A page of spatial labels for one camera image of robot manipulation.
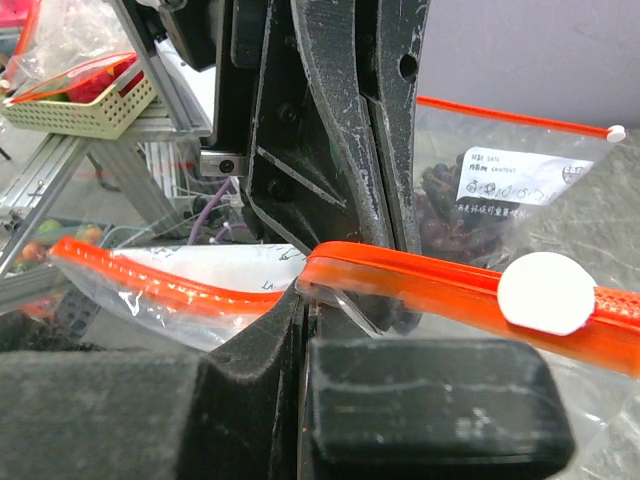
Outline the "dark red grape bunch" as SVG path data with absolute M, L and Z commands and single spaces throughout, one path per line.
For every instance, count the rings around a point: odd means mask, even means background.
M 422 253 L 452 262 L 485 266 L 502 246 L 509 220 L 505 202 L 457 196 L 463 157 L 425 168 L 415 193 Z

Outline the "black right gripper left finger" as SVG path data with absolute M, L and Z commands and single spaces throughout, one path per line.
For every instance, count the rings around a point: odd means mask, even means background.
M 210 353 L 76 346 L 1 319 L 5 479 L 292 479 L 305 306 Z

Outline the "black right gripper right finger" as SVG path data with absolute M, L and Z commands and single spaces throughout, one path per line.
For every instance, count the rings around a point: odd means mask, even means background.
M 550 368 L 500 339 L 377 337 L 315 306 L 303 479 L 545 479 L 575 439 Z

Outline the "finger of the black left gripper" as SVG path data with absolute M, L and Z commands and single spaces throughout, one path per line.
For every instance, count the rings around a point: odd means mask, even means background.
M 420 254 L 414 127 L 428 1 L 357 1 L 356 67 L 378 155 L 393 245 Z

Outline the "clear orange-zip bag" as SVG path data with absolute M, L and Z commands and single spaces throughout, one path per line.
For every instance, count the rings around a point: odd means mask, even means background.
M 546 361 L 570 426 L 608 394 L 639 389 L 639 296 L 602 287 L 579 263 L 533 252 L 496 272 L 382 247 L 327 242 L 296 290 L 377 337 L 500 339 Z
M 457 196 L 507 203 L 497 268 L 513 256 L 508 241 L 621 143 L 621 125 L 594 127 L 420 96 L 416 100 L 414 190 L 422 171 L 463 157 Z

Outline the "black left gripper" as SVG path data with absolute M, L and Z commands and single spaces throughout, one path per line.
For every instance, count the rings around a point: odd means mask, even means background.
M 199 135 L 203 176 L 248 170 L 256 215 L 304 253 L 331 240 L 392 245 L 359 93 L 355 2 L 117 1 L 114 10 L 175 128 Z

